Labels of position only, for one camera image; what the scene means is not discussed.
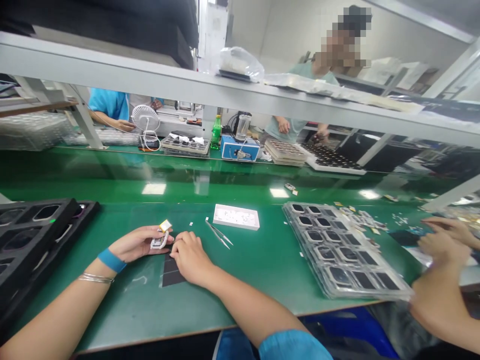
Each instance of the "green bottle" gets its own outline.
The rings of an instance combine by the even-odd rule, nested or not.
[[[220,149],[221,138],[222,138],[222,121],[220,120],[220,115],[217,115],[215,119],[215,123],[213,124],[213,129],[211,131],[210,149],[213,149],[213,150]]]

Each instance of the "blue wristband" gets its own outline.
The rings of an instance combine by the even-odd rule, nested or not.
[[[110,269],[112,269],[117,274],[127,266],[126,263],[124,263],[114,254],[112,254],[112,252],[108,247],[105,250],[103,250],[100,254],[98,254],[98,258],[102,263],[107,265]]]

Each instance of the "desk fan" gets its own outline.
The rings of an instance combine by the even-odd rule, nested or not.
[[[131,113],[131,120],[141,130],[138,148],[145,152],[159,150],[160,140],[155,130],[160,126],[160,119],[155,110],[148,105],[135,106]]]

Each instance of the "blue box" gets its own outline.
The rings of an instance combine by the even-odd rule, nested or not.
[[[250,157],[238,158],[238,152],[241,149],[242,152],[249,154]],[[237,142],[230,135],[221,136],[221,158],[232,159],[245,162],[254,162],[259,155],[260,145],[253,139],[247,138],[245,142]]]

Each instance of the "green table surface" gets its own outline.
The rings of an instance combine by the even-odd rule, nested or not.
[[[368,299],[328,299],[319,288],[281,205],[287,201],[342,202],[366,210],[395,230],[392,214],[420,224],[427,214],[414,196],[428,198],[456,186],[452,180],[405,174],[364,176],[316,172],[309,167],[238,163],[219,159],[176,158],[151,153],[53,148],[43,152],[2,151],[0,193],[14,201],[73,197],[102,208],[55,274],[34,297],[13,331],[31,320],[73,281],[95,256],[125,233],[168,219],[175,232],[193,230],[212,261],[284,304],[296,315],[362,306]],[[272,189],[291,183],[298,196],[274,197]],[[362,190],[398,196],[367,199]],[[219,225],[233,242],[224,247],[205,224],[215,204],[258,211],[258,231]],[[408,283],[420,264],[383,232],[371,236],[390,265]],[[95,314],[78,351],[201,333],[235,325],[222,303],[208,291],[180,283],[162,287],[164,255],[129,265],[115,280]]]

